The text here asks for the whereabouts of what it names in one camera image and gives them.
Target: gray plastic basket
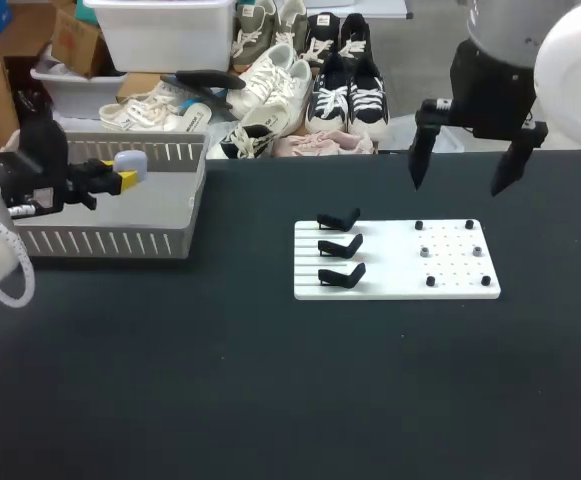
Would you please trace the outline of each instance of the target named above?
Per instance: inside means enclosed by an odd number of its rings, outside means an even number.
[[[148,155],[148,177],[122,195],[97,195],[97,209],[66,205],[54,215],[17,220],[31,257],[188,256],[205,183],[207,138],[181,133],[66,132],[69,162],[112,160],[121,150]],[[6,150],[16,147],[18,137]]]

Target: black table surface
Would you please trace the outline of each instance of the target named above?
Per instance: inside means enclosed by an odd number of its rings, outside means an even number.
[[[0,479],[581,478],[581,152],[213,163],[176,268],[0,306]],[[499,300],[300,302],[294,222],[475,218]]]

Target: sneaker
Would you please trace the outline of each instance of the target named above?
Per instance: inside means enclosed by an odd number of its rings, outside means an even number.
[[[232,105],[232,114],[238,119],[245,117],[253,108],[259,107],[277,85],[277,72],[287,71],[294,63],[294,49],[280,43],[265,51],[239,78],[246,82],[241,90],[230,90],[226,101]]]
[[[373,142],[383,139],[388,130],[388,102],[383,78],[369,56],[359,60],[350,80],[350,118],[348,132],[367,132]]]
[[[349,59],[353,65],[364,55],[372,56],[370,27],[360,13],[348,15],[341,27],[341,50],[339,55]]]
[[[305,52],[308,33],[308,11],[303,0],[286,0],[274,26],[273,45],[287,43],[298,54]]]
[[[348,118],[348,74],[345,62],[333,53],[317,77],[306,112],[310,133],[345,130]]]
[[[305,60],[299,60],[290,70],[279,70],[276,88],[270,94],[266,105],[283,103],[288,107],[290,121],[281,136],[297,131],[303,123],[304,112],[312,90],[312,72]]]
[[[208,159],[257,158],[281,135],[290,114],[282,103],[252,110],[223,140],[208,152]]]
[[[274,30],[277,7],[273,0],[256,0],[254,5],[239,5],[239,30],[232,43],[232,66],[241,73],[268,48]]]
[[[312,74],[317,75],[324,62],[339,50],[339,17],[332,13],[320,13],[308,19],[306,52],[301,58],[310,63]]]
[[[178,108],[163,103],[147,104],[134,99],[123,105],[104,105],[99,109],[101,125],[110,130],[130,132],[184,132],[185,122]]]
[[[147,93],[139,93],[135,95],[130,95],[128,100],[136,100],[142,103],[163,103],[166,105],[172,105],[173,107],[179,107],[188,99],[189,95],[174,85],[170,85],[166,82],[159,82],[157,85]]]
[[[274,142],[273,157],[323,157],[329,155],[371,155],[372,140],[339,132],[320,132],[304,137],[292,135]]]

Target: white pegboard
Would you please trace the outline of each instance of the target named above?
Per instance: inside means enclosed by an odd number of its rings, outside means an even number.
[[[474,220],[360,221],[349,232],[319,229],[317,222],[297,222],[294,227],[294,295],[299,300],[469,300],[496,299],[501,287],[481,224]],[[350,260],[320,256],[319,240],[350,244],[355,235],[363,244]],[[481,248],[480,256],[474,254]],[[421,254],[429,249],[429,256]],[[351,290],[321,285],[320,269],[345,275],[359,263],[366,274]],[[484,276],[490,284],[482,285]],[[428,277],[435,285],[426,284]]]

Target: pink shoe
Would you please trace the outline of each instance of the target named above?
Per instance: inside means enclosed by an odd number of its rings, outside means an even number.
[[[349,135],[338,130],[299,137],[291,135],[274,142],[273,157],[323,157],[329,155],[370,155],[372,140],[367,133]]]

